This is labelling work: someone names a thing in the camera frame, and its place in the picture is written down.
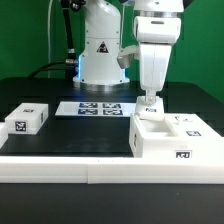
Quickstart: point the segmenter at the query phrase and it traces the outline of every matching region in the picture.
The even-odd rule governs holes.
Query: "white block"
[[[8,130],[5,123],[0,123],[0,148],[5,144],[8,139]]]
[[[164,119],[163,99],[156,97],[156,101],[153,105],[149,105],[145,101],[145,96],[139,96],[137,98],[135,114],[140,119],[161,121]]]
[[[22,103],[5,118],[10,134],[35,135],[48,118],[48,105]]]

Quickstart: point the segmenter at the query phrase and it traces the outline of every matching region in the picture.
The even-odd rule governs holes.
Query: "black cable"
[[[47,72],[47,71],[64,71],[66,70],[65,68],[45,68],[41,69],[40,72]]]
[[[63,9],[68,49],[74,49],[69,9]]]
[[[39,69],[37,69],[36,71],[32,72],[31,74],[28,75],[28,79],[32,79],[34,78],[39,72],[41,72],[42,70],[46,69],[46,68],[49,68],[51,66],[54,66],[54,65],[64,65],[65,64],[65,61],[55,61],[55,62],[51,62],[49,64],[46,64],[42,67],[40,67]]]

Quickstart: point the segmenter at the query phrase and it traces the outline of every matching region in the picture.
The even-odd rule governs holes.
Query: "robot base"
[[[121,89],[128,89],[129,88],[129,79],[126,78],[121,83],[118,84],[91,84],[91,83],[84,83],[79,78],[73,79],[73,87],[78,89],[84,89],[88,91],[98,91],[98,92],[112,92],[118,91]]]

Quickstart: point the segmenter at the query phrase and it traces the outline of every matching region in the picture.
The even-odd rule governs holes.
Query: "printed marker sheet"
[[[135,103],[61,102],[56,116],[130,117]]]

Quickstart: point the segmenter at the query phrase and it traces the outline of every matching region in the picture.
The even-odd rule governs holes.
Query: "blue light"
[[[123,79],[126,78],[126,69],[122,69],[122,73],[123,73]]]
[[[80,79],[80,77],[81,77],[81,61],[82,61],[82,57],[79,56],[79,65],[78,65],[78,68],[79,68],[78,78],[79,78],[79,79]]]

